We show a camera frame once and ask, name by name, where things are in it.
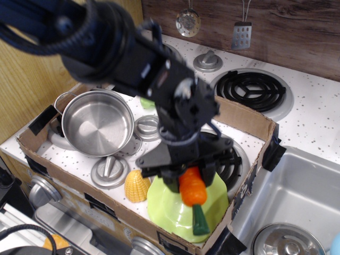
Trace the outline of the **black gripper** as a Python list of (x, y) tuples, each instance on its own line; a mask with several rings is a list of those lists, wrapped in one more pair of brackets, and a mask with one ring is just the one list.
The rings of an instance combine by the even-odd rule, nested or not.
[(136, 160), (142, 175), (157, 175), (174, 193), (179, 193), (179, 178), (190, 167), (198, 166), (206, 187), (212, 185), (218, 164), (215, 160), (200, 161), (200, 138), (190, 144), (175, 146), (161, 142), (155, 149)]

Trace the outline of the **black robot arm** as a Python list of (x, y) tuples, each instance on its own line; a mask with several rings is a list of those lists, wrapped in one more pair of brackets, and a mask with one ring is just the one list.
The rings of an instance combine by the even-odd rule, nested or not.
[(1, 1), (1, 39), (28, 54), (59, 55), (77, 81), (110, 83), (153, 101), (161, 144), (137, 160), (142, 175), (157, 175), (178, 192), (179, 178), (196, 166), (212, 184), (233, 143), (220, 131), (201, 133), (219, 114), (214, 90), (164, 48), (158, 24), (136, 27), (113, 2)]

